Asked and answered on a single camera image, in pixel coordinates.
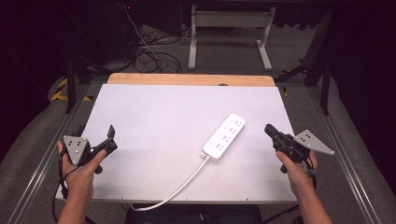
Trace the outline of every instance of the black controller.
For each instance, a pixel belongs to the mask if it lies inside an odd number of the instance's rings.
[[[303,147],[294,141],[293,136],[290,134],[284,134],[279,132],[273,125],[267,124],[265,126],[265,132],[272,138],[273,147],[276,151],[285,153],[292,161],[296,163],[304,162],[306,166],[306,172],[309,175],[314,175],[315,170],[307,159],[309,158],[310,149]],[[287,169],[284,165],[280,168],[280,171],[285,174]]]
[[[102,149],[106,151],[106,156],[110,155],[110,153],[117,149],[117,144],[114,142],[115,134],[116,131],[110,125],[107,139],[97,147],[91,147],[90,142],[86,138],[65,136],[64,147],[67,149],[70,162],[75,166],[83,166],[91,161]],[[102,171],[103,168],[99,165],[95,173],[100,174]]]

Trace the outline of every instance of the gray carpet floor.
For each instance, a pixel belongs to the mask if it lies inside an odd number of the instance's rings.
[[[282,70],[299,65],[306,53],[315,29],[303,31],[298,27],[273,26],[267,42],[267,52],[273,71],[262,66],[255,41],[261,29],[244,28],[230,33],[216,30],[202,31],[198,36],[197,63],[194,71],[188,70],[190,40],[174,46],[151,48],[165,52],[180,60],[184,73],[267,75],[278,77]],[[176,69],[172,64],[168,68]],[[126,70],[135,72],[135,68]],[[288,80],[289,96],[282,94],[290,123],[295,133],[309,129],[339,156],[318,154],[318,195],[334,223],[396,223],[396,200],[386,181],[377,170],[367,148],[338,98],[336,83],[331,82],[329,98],[330,116],[318,108],[320,82],[315,88],[306,88],[299,75]],[[60,80],[49,90],[49,98]],[[106,77],[94,77],[85,95],[97,96]],[[0,223],[53,223],[51,201],[57,188],[57,158],[54,142],[60,134],[72,134],[89,119],[94,101],[83,101],[76,106],[74,115],[66,116],[67,102],[52,101],[24,129],[0,164]],[[62,133],[56,133],[64,127]],[[48,169],[37,176],[37,169]],[[64,202],[56,202],[59,215]],[[123,223],[127,204],[92,203],[88,217],[96,223]],[[287,208],[290,204],[260,204],[262,219]],[[299,211],[286,214],[272,223],[292,223]]]

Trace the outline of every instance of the white power strip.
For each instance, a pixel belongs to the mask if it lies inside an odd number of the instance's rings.
[[[201,157],[209,156],[210,160],[219,161],[231,142],[241,132],[245,123],[244,119],[235,114],[228,116],[204,145]]]

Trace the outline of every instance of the table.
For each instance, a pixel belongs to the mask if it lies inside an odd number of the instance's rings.
[[[230,86],[213,86],[220,83]],[[166,74],[113,74],[102,87],[82,136],[97,146],[112,124],[119,148],[102,162],[93,200],[155,203],[167,198],[202,163],[202,146],[230,113],[247,121],[244,130],[219,162],[209,161],[170,203],[295,203],[264,132],[272,123],[292,133],[274,81]]]

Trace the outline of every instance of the forearm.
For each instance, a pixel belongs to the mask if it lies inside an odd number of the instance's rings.
[[[300,205],[304,224],[332,223],[314,189],[307,189],[301,192],[297,200]]]
[[[68,197],[58,223],[84,223],[89,203],[90,202],[88,200],[82,200],[78,197]]]

